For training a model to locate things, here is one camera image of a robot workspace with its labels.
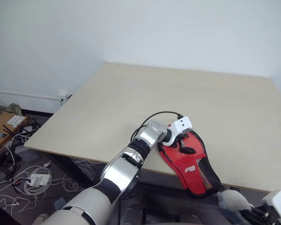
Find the white label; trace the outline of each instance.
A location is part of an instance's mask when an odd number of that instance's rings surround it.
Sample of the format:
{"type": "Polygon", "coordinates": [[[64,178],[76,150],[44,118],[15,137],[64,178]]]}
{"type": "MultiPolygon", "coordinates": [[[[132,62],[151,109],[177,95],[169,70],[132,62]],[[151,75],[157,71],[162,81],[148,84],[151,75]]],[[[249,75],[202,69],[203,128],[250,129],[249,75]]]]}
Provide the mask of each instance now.
{"type": "Polygon", "coordinates": [[[194,165],[190,166],[190,167],[187,167],[184,172],[187,173],[187,172],[192,172],[192,171],[195,171],[196,170],[196,167],[194,165]]]}
{"type": "Polygon", "coordinates": [[[25,117],[22,117],[22,116],[13,116],[13,117],[7,122],[7,124],[10,124],[10,125],[12,125],[12,126],[17,126],[17,125],[19,125],[24,119],[25,119],[25,117]]]}

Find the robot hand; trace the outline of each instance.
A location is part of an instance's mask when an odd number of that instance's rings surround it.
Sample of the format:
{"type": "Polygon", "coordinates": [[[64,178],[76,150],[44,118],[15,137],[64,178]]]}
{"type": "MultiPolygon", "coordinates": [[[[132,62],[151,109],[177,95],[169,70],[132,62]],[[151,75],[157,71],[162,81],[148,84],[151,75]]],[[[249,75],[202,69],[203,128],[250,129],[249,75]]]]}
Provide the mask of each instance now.
{"type": "Polygon", "coordinates": [[[188,117],[180,118],[171,127],[149,121],[106,165],[97,185],[83,190],[42,225],[105,225],[120,196],[132,190],[137,183],[139,170],[153,146],[157,142],[171,145],[177,135],[190,128],[192,124],[188,117]]]}

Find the floor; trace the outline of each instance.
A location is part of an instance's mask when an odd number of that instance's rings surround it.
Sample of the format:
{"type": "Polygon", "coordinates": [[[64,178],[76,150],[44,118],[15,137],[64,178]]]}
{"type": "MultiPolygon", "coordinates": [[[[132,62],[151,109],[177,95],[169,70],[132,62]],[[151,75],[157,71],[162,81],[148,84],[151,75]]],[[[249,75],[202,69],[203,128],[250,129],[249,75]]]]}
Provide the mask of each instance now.
{"type": "MultiPolygon", "coordinates": [[[[41,124],[45,123],[48,119],[47,117],[34,116],[41,124]]],[[[22,171],[25,168],[28,168],[32,165],[43,166],[49,160],[44,154],[41,154],[41,158],[32,162],[20,162],[21,168],[19,171],[22,171]]],[[[49,167],[52,170],[53,178],[62,178],[64,176],[63,171],[61,171],[56,165],[51,164],[49,167]]],[[[181,184],[176,176],[169,176],[164,174],[158,174],[150,171],[142,171],[142,182],[154,185],[160,185],[170,188],[180,188],[181,184]]],[[[261,205],[261,199],[266,195],[264,192],[240,189],[239,190],[250,203],[254,206],[261,205]]],[[[46,197],[44,200],[37,203],[36,208],[33,210],[27,210],[23,212],[17,212],[20,208],[23,207],[21,204],[26,204],[23,201],[19,206],[14,206],[13,208],[13,218],[17,220],[22,225],[31,225],[33,221],[42,213],[52,214],[55,211],[54,202],[59,199],[61,196],[64,197],[65,201],[69,201],[78,192],[68,193],[66,192],[61,185],[51,186],[46,191],[46,197]]],[[[11,197],[23,195],[17,194],[12,187],[8,187],[0,192],[0,195],[8,195],[11,197]]],[[[179,215],[182,213],[188,213],[196,215],[200,218],[203,224],[206,225],[229,225],[230,222],[224,217],[221,209],[218,207],[217,196],[213,195],[201,200],[194,200],[191,198],[173,198],[169,196],[164,196],[160,193],[144,193],[141,192],[135,198],[122,200],[121,201],[121,213],[125,212],[125,209],[131,204],[141,204],[144,208],[147,209],[158,209],[170,214],[179,215]]],[[[31,200],[30,206],[34,206],[34,201],[31,200]]],[[[6,211],[10,213],[11,207],[8,206],[6,211]]],[[[116,225],[118,221],[118,209],[115,208],[108,224],[116,225]]]]}

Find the beige tabletop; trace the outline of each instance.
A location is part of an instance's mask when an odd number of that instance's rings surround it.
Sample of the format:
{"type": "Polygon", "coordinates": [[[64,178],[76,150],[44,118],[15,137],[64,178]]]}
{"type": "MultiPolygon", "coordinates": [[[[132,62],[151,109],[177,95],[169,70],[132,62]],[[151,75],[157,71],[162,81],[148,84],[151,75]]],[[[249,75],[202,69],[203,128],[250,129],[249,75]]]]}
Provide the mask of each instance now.
{"type": "MultiPolygon", "coordinates": [[[[222,183],[281,189],[281,94],[262,77],[105,63],[25,146],[108,162],[163,110],[190,118],[222,183]]],[[[144,168],[174,174],[157,149],[144,168]]]]}

